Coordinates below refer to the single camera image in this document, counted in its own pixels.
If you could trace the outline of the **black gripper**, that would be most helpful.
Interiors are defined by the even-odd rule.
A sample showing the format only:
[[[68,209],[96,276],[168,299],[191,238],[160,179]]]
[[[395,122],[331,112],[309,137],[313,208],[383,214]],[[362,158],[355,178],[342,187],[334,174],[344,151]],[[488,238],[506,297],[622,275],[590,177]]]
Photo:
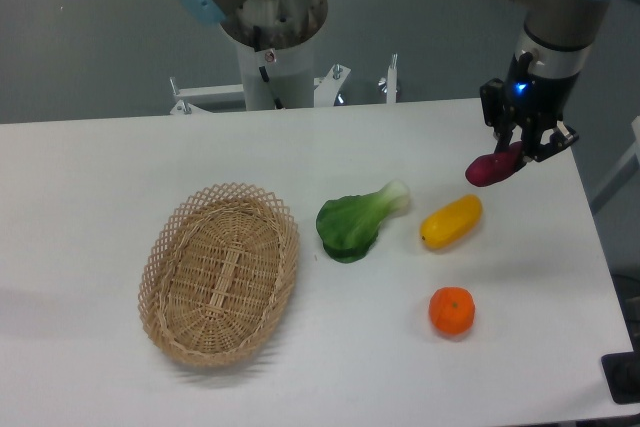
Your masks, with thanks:
[[[495,154],[506,153],[515,128],[521,129],[520,162],[542,162],[542,153],[559,153],[579,139],[564,124],[564,106],[577,75],[550,78],[533,72],[534,55],[514,57],[505,80],[480,87],[484,122],[493,129]]]

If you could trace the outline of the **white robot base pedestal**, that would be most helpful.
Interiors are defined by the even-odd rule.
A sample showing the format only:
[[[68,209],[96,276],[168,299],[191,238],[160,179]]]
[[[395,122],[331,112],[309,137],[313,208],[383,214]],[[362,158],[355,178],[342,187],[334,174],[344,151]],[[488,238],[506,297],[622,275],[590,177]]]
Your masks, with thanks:
[[[326,22],[327,0],[247,0],[221,29],[234,44],[242,84],[267,65],[274,76],[309,71],[314,39]]]

